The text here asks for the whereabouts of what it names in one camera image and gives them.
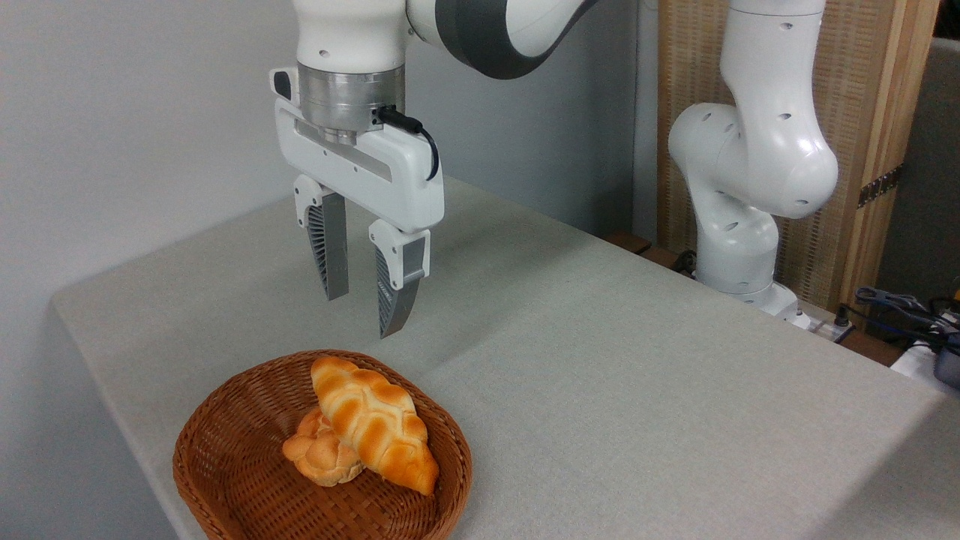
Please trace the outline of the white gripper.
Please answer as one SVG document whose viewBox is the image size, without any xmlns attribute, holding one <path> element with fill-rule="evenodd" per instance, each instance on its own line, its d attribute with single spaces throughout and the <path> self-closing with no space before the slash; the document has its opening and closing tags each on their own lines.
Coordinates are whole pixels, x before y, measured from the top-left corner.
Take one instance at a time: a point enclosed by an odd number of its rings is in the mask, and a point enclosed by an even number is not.
<svg viewBox="0 0 960 540">
<path fill-rule="evenodd" d="M 375 246 L 379 335 L 400 331 L 430 274 L 430 228 L 445 215 L 439 161 L 422 134 L 381 122 L 402 113 L 405 70 L 333 73 L 285 67 L 270 73 L 281 153 L 294 182 L 298 225 L 329 300 L 349 293 L 346 200 L 378 220 Z"/>
</svg>

